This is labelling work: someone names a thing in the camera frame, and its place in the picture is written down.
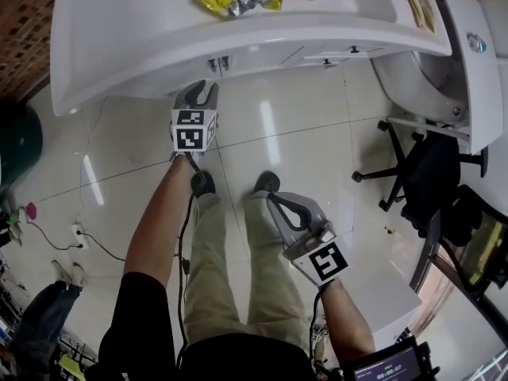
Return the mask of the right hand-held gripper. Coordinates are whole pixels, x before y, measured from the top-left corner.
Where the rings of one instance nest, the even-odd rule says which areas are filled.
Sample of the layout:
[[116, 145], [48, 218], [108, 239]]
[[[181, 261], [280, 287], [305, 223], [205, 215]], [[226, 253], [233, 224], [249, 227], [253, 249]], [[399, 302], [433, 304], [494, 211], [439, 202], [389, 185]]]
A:
[[283, 256], [314, 286], [326, 286], [348, 267], [341, 239], [313, 199], [271, 192], [267, 207], [283, 239]]

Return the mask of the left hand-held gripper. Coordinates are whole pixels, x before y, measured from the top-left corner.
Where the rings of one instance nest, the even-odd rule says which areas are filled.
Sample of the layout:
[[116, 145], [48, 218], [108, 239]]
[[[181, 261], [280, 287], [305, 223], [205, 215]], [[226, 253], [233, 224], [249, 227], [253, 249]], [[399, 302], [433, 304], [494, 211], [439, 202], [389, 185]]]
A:
[[219, 86], [213, 83], [206, 100], [199, 104], [198, 98], [205, 86], [204, 79], [196, 81], [183, 88], [175, 98], [169, 126], [173, 144], [170, 161], [186, 154], [196, 161], [207, 151], [215, 137]]

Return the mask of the person's left forearm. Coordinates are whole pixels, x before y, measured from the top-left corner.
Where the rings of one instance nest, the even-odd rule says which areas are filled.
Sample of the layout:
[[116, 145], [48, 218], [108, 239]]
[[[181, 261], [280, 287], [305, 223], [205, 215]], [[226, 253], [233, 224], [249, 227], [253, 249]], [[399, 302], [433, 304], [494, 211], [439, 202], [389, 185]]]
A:
[[130, 241], [124, 273], [139, 272], [167, 286], [194, 169], [177, 156], [156, 188]]

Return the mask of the person's right forearm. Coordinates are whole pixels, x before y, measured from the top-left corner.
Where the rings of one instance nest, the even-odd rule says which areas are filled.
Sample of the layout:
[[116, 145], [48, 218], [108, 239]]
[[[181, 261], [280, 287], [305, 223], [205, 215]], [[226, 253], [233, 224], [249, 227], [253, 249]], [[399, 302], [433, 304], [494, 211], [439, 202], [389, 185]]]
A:
[[375, 342], [364, 316], [339, 279], [321, 294], [330, 343], [340, 364], [375, 352]]

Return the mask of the person's right black shoe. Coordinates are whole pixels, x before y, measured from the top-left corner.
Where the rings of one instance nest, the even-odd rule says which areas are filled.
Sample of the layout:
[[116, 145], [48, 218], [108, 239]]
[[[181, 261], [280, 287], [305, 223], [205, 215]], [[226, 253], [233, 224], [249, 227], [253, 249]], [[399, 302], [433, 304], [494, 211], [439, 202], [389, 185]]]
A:
[[256, 180], [254, 192], [278, 192], [280, 185], [280, 179], [276, 173], [272, 171], [264, 171]]

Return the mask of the person's black shoe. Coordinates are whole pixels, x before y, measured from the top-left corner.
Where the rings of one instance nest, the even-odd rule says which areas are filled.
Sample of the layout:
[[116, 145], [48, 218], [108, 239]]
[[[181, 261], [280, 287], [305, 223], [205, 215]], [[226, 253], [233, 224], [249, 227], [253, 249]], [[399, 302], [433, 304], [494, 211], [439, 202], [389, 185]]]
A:
[[214, 179], [208, 171], [196, 173], [190, 181], [190, 187], [195, 198], [204, 194], [216, 194]]
[[280, 185], [280, 179], [276, 173], [272, 171], [264, 171], [256, 180], [254, 192], [278, 192]]

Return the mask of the person's left black shoe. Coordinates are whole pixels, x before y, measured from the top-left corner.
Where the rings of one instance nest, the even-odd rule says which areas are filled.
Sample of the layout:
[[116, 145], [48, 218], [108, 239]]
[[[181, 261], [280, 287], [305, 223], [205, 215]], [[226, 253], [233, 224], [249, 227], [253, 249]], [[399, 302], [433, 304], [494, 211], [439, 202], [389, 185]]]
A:
[[196, 173], [190, 181], [190, 187], [195, 198], [204, 194], [216, 194], [214, 179], [208, 171]]

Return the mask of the white sink vanity unit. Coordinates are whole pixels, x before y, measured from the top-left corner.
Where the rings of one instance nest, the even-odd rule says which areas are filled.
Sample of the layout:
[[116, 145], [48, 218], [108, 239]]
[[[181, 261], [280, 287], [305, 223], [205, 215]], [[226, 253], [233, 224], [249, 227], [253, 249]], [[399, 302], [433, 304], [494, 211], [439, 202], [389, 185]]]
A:
[[54, 114], [81, 110], [109, 95], [164, 98], [201, 80], [198, 60], [235, 48], [277, 44], [291, 67], [325, 44], [369, 45], [396, 52], [452, 52], [435, 0], [435, 32], [419, 29], [407, 0], [283, 0], [235, 19], [195, 0], [56, 0], [50, 43]]

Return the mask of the white low box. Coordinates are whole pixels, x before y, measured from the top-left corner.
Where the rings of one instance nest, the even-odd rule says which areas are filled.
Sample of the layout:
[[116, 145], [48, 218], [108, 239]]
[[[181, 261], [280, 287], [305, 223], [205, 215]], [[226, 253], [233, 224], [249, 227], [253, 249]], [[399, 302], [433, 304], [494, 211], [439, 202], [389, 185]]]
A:
[[399, 277], [354, 278], [345, 287], [364, 316], [377, 350], [395, 344], [421, 305], [421, 299]]

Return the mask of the black office chair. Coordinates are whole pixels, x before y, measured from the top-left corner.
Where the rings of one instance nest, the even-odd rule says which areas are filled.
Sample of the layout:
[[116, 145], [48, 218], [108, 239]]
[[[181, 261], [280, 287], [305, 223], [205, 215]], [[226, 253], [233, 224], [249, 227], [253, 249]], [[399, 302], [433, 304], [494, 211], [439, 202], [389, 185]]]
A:
[[480, 175], [485, 176], [488, 148], [483, 148], [478, 155], [462, 154], [455, 137], [434, 132], [424, 136], [414, 132], [415, 144], [405, 155], [392, 123], [380, 121], [377, 128], [389, 133], [397, 164], [366, 174], [354, 171], [352, 179], [360, 183], [394, 176], [396, 180], [388, 200], [380, 201], [379, 207], [387, 212], [395, 202], [404, 200], [406, 204], [401, 215], [412, 223], [419, 237], [425, 238], [430, 220], [460, 183], [460, 165], [477, 164]]

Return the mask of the person in black clothing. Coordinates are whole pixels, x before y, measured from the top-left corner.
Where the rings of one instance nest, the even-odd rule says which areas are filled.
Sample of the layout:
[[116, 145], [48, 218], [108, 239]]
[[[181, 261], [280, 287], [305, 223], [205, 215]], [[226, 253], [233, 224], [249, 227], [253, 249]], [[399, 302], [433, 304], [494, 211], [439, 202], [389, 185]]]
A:
[[316, 381], [308, 357], [286, 342], [233, 333], [199, 341], [175, 362], [165, 287], [122, 277], [112, 323], [86, 381]]

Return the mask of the black chest-mounted monitor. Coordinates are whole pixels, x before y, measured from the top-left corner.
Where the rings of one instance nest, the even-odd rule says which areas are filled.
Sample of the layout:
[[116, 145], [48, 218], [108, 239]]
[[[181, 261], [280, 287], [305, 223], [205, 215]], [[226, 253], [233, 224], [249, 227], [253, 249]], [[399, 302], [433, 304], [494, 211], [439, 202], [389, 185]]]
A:
[[344, 381], [435, 381], [440, 368], [430, 362], [429, 345], [408, 337], [341, 365]]

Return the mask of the white side table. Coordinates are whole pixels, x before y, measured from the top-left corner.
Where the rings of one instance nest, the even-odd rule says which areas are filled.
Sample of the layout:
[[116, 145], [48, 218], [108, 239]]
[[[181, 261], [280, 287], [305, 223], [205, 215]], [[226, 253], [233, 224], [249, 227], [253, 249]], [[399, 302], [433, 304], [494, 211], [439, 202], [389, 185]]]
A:
[[[460, 46], [469, 101], [469, 152], [477, 153], [498, 139], [504, 130], [502, 84], [495, 45], [487, 19], [477, 0], [444, 0]], [[473, 52], [467, 34], [478, 34], [487, 44]]]

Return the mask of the beige paper packet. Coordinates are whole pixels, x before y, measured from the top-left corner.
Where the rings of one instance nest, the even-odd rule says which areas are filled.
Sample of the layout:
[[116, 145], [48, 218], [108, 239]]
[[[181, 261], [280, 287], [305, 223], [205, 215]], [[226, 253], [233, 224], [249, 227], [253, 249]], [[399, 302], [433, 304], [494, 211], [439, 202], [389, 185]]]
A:
[[415, 25], [419, 29], [435, 32], [435, 17], [429, 0], [407, 0], [412, 14], [414, 16]]

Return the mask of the teal drink can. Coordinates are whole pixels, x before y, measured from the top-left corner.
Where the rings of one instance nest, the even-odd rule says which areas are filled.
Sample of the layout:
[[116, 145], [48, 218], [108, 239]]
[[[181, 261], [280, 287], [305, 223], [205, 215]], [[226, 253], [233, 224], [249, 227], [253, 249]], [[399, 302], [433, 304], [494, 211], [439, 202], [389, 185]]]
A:
[[476, 53], [484, 53], [487, 49], [485, 41], [475, 33], [468, 33], [467, 40], [469, 48]]

